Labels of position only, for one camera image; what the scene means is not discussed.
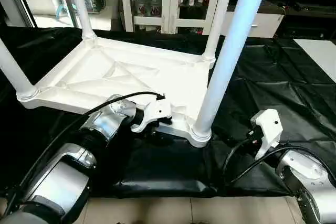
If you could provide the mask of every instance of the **black plastic sheet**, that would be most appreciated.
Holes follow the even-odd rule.
[[[96,31],[104,38],[193,54],[204,51],[207,36],[153,35]],[[0,37],[32,83],[36,83],[81,41],[75,28],[4,28]],[[220,39],[217,53],[223,42]],[[50,108],[25,109],[0,75],[0,193],[16,184],[37,156],[76,115]],[[336,173],[336,84],[293,41],[249,38],[205,148],[187,140],[121,129],[104,153],[93,180],[94,196],[281,196],[289,194],[274,170],[261,164],[229,190],[221,166],[230,150],[228,138],[241,141],[250,118],[261,109],[279,111],[282,142],[307,147]],[[239,153],[229,166],[234,176],[253,161]]]

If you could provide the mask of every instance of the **cable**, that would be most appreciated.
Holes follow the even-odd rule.
[[[336,185],[336,176],[332,173],[331,169],[329,168],[329,166],[319,157],[317,156],[314,152],[310,151],[307,148],[301,147],[301,146],[285,146],[285,147],[281,147],[278,148],[272,152],[267,153],[265,156],[263,156],[262,158],[258,159],[257,161],[254,161],[252,164],[250,164],[245,171],[241,172],[237,177],[235,177],[233,180],[231,180],[228,184],[226,184],[226,186],[231,185],[235,182],[237,182],[239,179],[241,179],[245,174],[247,174],[250,170],[252,170],[254,167],[256,167],[257,165],[259,165],[261,162],[263,162],[265,159],[267,159],[268,157],[278,153],[278,152],[282,152],[282,151],[286,151],[286,150],[299,150],[299,151],[303,151],[306,152],[308,154],[310,154],[312,157],[314,157],[316,160],[318,160],[321,165],[324,167],[324,169],[327,170],[328,175],[332,178],[333,180],[333,184]]]
[[[56,143],[56,141],[64,134],[66,133],[70,128],[72,128],[76,123],[78,123],[80,120],[82,120],[83,118],[85,118],[86,116],[100,110],[101,108],[112,104],[114,102],[118,102],[120,100],[129,98],[129,97],[134,97],[136,95],[141,95],[141,94],[152,94],[155,95],[157,97],[157,99],[162,99],[163,96],[155,93],[155,92],[151,92],[151,91],[142,91],[142,92],[136,92],[136,93],[132,93],[132,94],[127,94],[115,99],[112,99],[110,101],[104,102],[101,105],[89,110],[88,112],[84,113],[83,115],[80,115],[79,117],[77,117],[72,123],[70,123],[68,126],[66,126],[60,133],[58,133],[57,136],[55,136],[55,138],[50,142],[50,144],[44,149],[44,151],[41,153],[41,155],[36,159],[36,161],[33,163],[32,167],[29,169],[29,171],[26,173],[26,175],[24,176],[24,178],[21,180],[18,188],[15,190],[15,192],[13,193],[11,199],[8,201],[8,205],[7,208],[3,214],[3,217],[7,216],[10,213],[10,210],[16,200],[16,196],[17,196],[17,192],[19,190],[22,190],[22,188],[25,186],[25,184],[28,182],[30,175],[33,173],[34,169],[36,168],[37,164],[42,160],[42,158],[44,157],[44,155],[51,149],[51,147]]]
[[[227,165],[228,165],[228,163],[230,162],[232,156],[236,153],[236,151],[237,151],[242,145],[244,145],[244,144],[246,144],[246,143],[248,143],[248,142],[252,142],[252,139],[247,138],[247,139],[245,139],[244,141],[242,141],[242,142],[236,144],[235,147],[233,147],[233,148],[231,149],[229,155],[226,156],[226,159],[225,159],[225,161],[224,161],[224,163],[223,163],[223,166],[222,166],[222,172],[223,172],[223,175],[222,175],[222,176],[224,177],[224,179],[225,179],[225,173],[226,173]]]

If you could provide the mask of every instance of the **silver robot arm segment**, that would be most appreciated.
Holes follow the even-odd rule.
[[[276,110],[260,111],[251,122],[260,126],[264,135],[256,159],[270,148],[281,147],[282,126]],[[288,150],[279,159],[276,173],[297,197],[307,224],[336,223],[336,188],[319,161],[310,155]]]
[[[23,207],[1,224],[73,223],[89,197],[90,175],[99,165],[96,156],[120,126],[128,125],[139,133],[155,120],[169,122],[170,118],[170,103],[166,99],[153,101],[144,110],[124,99],[91,114],[80,128],[84,134],[79,143],[66,143],[58,150],[28,186]]]

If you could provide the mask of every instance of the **white pipe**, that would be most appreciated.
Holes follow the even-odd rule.
[[[211,126],[262,0],[238,0],[232,23],[211,77],[205,98],[192,127],[193,138],[210,139]]]
[[[92,30],[88,11],[85,6],[84,0],[75,0],[77,13],[79,16],[80,24],[82,25],[82,39],[96,38]]]
[[[213,67],[216,61],[215,52],[216,52],[219,36],[221,35],[221,30],[222,30],[223,22],[225,19],[225,14],[226,14],[228,4],[229,4],[229,0],[219,0],[218,1],[214,20],[211,25],[209,38],[206,43],[205,51],[202,54],[202,59],[210,63],[210,68]]]
[[[0,69],[16,90],[18,100],[30,99],[38,93],[37,88],[30,83],[1,39]]]

